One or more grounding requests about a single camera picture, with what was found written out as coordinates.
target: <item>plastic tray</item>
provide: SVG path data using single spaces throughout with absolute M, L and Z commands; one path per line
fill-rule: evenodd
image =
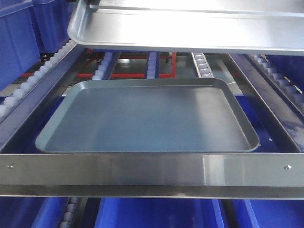
M 31 0 L 0 8 L 0 91 L 39 60 L 29 9 Z
M 68 32 L 96 49 L 304 53 L 298 0 L 79 0 Z
M 303 200 L 234 200 L 241 228 L 303 228 Z
M 33 0 L 33 26 L 40 53 L 55 53 L 68 40 L 67 27 L 74 3 L 65 0 Z
M 258 144 L 215 78 L 78 83 L 36 140 L 45 152 L 248 152 Z
M 95 228 L 228 228 L 216 199 L 103 198 Z

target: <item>blue crate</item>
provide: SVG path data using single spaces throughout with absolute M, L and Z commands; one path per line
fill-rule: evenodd
M 31 228 L 43 201 L 38 197 L 0 197 L 0 227 Z
M 0 8 L 0 90 L 39 60 L 29 9 L 31 0 Z
M 216 199 L 103 198 L 95 228 L 227 228 Z
M 69 198 L 45 198 L 31 228 L 58 228 Z
M 21 3 L 23 0 L 0 0 L 0 8 Z
M 234 200 L 242 228 L 303 228 L 303 200 Z
M 304 56 L 267 56 L 267 59 L 292 83 L 304 91 Z
M 55 53 L 68 40 L 67 27 L 74 3 L 65 0 L 33 0 L 33 27 L 40 53 Z

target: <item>rivet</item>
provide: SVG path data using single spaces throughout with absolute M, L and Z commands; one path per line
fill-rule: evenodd
M 285 169 L 285 170 L 290 170 L 290 169 L 291 169 L 291 165 L 286 165 L 286 166 L 284 166 L 284 169 Z

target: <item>stainless steel tray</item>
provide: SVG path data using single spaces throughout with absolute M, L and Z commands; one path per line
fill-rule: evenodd
M 304 54 L 301 0 L 78 0 L 70 37 L 89 48 Z
M 78 83 L 36 140 L 45 152 L 249 152 L 258 144 L 215 78 Z

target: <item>metal shelf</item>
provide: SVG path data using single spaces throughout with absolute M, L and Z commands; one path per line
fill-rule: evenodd
M 76 46 L 0 124 L 0 195 L 304 198 L 304 158 L 302 153 L 293 153 L 301 151 L 302 132 L 293 132 L 292 136 L 297 135 L 291 137 L 292 127 L 282 125 L 280 115 L 299 126 L 302 120 L 268 88 L 245 56 L 231 59 L 238 65 L 238 78 L 247 79 L 240 88 L 251 93 L 244 95 L 253 101 L 285 153 L 36 154 L 33 150 L 33 154 L 21 154 L 22 142 L 43 124 L 56 102 L 54 97 L 63 93 L 69 78 L 85 63 L 84 49 Z M 260 82 L 256 88 L 254 78 Z M 270 99 L 280 109 L 272 110 Z

